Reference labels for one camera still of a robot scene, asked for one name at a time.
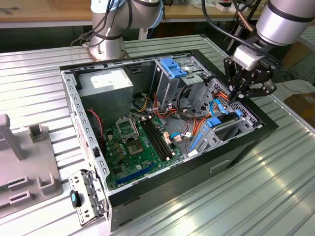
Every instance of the wooden table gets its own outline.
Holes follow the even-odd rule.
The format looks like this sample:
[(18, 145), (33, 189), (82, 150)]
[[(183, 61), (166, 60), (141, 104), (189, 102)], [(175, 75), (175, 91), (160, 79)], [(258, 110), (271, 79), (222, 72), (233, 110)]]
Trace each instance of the wooden table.
[[(59, 10), (52, 0), (1, 0), (0, 7), (18, 5), (21, 9), (12, 15), (0, 12), (0, 28), (30, 28), (56, 26), (84, 26), (92, 24), (92, 12), (84, 10)], [(231, 21), (234, 13), (208, 8), (208, 14), (214, 21)], [(261, 11), (253, 18), (258, 19)], [(166, 22), (205, 21), (202, 10), (192, 5), (165, 6)]]

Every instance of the motherboard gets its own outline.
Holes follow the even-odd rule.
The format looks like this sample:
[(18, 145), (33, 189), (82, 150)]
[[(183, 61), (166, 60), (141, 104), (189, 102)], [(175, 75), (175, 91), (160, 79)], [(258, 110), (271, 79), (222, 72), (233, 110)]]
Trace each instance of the motherboard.
[[(165, 128), (159, 118), (124, 122), (106, 130), (106, 163), (110, 174), (108, 188), (114, 190), (165, 167), (179, 164), (184, 157), (164, 138)], [(128, 139), (126, 135), (137, 133)]]

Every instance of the green circuit board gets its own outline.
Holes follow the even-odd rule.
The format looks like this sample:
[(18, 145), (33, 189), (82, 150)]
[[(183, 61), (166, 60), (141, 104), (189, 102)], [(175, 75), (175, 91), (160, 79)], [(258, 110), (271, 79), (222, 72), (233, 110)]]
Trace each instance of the green circuit board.
[[(165, 131), (165, 129), (159, 118), (153, 118), (152, 123), (163, 138), (163, 131)], [(128, 139), (126, 142), (122, 141), (116, 126), (106, 130), (107, 134), (110, 133), (112, 135), (111, 140), (107, 138), (105, 158), (110, 171), (109, 176), (106, 178), (109, 190), (117, 189), (143, 176), (179, 163), (184, 159), (177, 147), (172, 149), (168, 146), (169, 150), (175, 153), (175, 155), (172, 156), (169, 161), (161, 160), (148, 136), (142, 129), (140, 122), (136, 121), (135, 126), (139, 133), (138, 139)], [(117, 183), (118, 180), (124, 177), (145, 170), (149, 171), (124, 183)]]

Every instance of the blue pcie slot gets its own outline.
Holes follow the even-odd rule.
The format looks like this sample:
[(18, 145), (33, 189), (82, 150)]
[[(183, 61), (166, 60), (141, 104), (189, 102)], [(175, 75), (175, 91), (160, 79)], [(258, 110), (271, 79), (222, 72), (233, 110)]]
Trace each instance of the blue pcie slot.
[(140, 171), (138, 171), (136, 173), (133, 173), (133, 174), (131, 174), (129, 176), (123, 177), (123, 178), (117, 180), (116, 184), (125, 183), (125, 182), (127, 182), (129, 180), (132, 180), (132, 179), (137, 178), (137, 177), (139, 177), (141, 175), (144, 175), (147, 172), (149, 172), (154, 167), (154, 165), (155, 164), (152, 164), (152, 165), (150, 165), (150, 166), (148, 166), (148, 167), (146, 167), (146, 168), (144, 168), (144, 169), (142, 169), (142, 170), (140, 170)]
[(201, 138), (201, 133), (199, 132), (199, 134), (197, 135), (197, 138), (195, 139), (195, 141), (193, 142), (193, 144), (191, 145), (191, 147), (189, 148), (190, 151), (192, 151), (194, 149), (194, 147), (196, 146), (196, 144), (198, 143), (199, 139)]

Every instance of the workbench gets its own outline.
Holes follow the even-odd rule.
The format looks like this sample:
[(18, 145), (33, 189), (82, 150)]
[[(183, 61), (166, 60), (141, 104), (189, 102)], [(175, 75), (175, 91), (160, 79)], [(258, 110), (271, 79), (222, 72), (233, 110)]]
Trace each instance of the workbench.
[[(199, 49), (223, 71), (226, 56), (199, 35), (126, 42), (131, 57)], [(104, 219), (81, 228), (67, 178), (87, 164), (68, 113), (59, 66), (90, 62), (82, 47), (0, 54), (0, 109), (13, 132), (48, 126), (63, 193), (0, 219), (1, 235), (109, 235)], [(279, 129), (244, 160), (122, 226), (115, 235), (314, 235), (315, 130), (276, 97), (253, 99)]]
[[(1, 28), (29, 28), (56, 26), (85, 26), (92, 25), (92, 12), (83, 10), (56, 9), (53, 0), (1, 0), (1, 7), (21, 6), (12, 15), (0, 12)], [(213, 21), (231, 21), (235, 13), (222, 12), (214, 7), (207, 8)], [(260, 9), (253, 15), (258, 19)], [(205, 21), (202, 10), (192, 5), (165, 6), (165, 20), (163, 22), (198, 22)]]

